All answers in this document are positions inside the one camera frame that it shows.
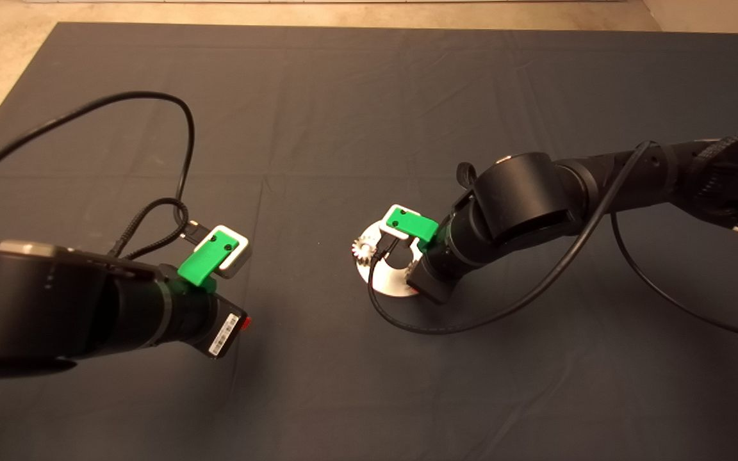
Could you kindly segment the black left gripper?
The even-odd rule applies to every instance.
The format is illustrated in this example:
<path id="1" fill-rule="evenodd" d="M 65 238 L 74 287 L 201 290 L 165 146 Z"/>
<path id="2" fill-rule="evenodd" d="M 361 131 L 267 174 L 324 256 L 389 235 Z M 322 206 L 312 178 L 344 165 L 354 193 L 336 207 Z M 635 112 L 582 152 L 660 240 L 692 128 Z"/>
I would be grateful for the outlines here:
<path id="1" fill-rule="evenodd" d="M 251 321 L 242 307 L 214 292 L 215 280 L 194 286 L 175 266 L 159 266 L 162 294 L 169 307 L 167 327 L 159 344 L 184 343 L 209 359 L 222 359 Z"/>

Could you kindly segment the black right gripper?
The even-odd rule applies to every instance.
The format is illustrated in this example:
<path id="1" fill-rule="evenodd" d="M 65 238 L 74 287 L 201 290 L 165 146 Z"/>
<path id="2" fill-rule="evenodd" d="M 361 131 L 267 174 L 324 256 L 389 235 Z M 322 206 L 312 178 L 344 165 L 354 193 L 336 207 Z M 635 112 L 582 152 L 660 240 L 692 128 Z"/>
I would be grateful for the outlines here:
<path id="1" fill-rule="evenodd" d="M 473 265 L 458 254 L 451 237 L 451 221 L 440 223 L 434 239 L 407 275 L 407 285 L 433 303 L 448 303 L 454 289 Z"/>

